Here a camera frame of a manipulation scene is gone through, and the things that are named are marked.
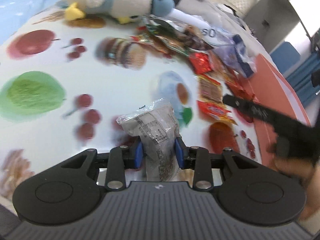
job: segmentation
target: red apple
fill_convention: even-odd
[[[37,30],[23,35],[16,43],[17,50],[24,55],[38,54],[47,50],[55,34],[49,30]]]

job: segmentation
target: gray ribbed panel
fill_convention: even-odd
[[[310,240],[296,223],[260,228],[226,214],[209,193],[186,182],[132,182],[108,193],[89,216],[57,227],[23,222],[7,240]]]

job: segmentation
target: blue curtain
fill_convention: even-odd
[[[320,56],[317,52],[313,52],[310,57],[298,67],[287,81],[297,93],[302,105],[308,106],[315,98],[319,87],[314,88],[311,83],[311,74],[320,69]]]

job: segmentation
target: human hand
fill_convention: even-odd
[[[311,161],[306,160],[275,157],[271,168],[302,179],[307,202],[300,215],[300,220],[308,219],[320,209],[320,168],[318,165],[314,167]]]

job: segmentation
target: red candy wrapper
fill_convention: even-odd
[[[212,70],[209,63],[209,56],[205,53],[192,53],[189,57],[189,60],[192,63],[195,73],[197,75],[201,75]]]
[[[216,104],[213,102],[202,102],[202,101],[197,101],[197,103],[198,103],[198,108],[202,113],[207,114],[219,121],[225,121],[225,122],[236,124],[235,120],[233,120],[232,117],[228,116],[228,113],[231,113],[231,111],[219,106],[219,104]]]

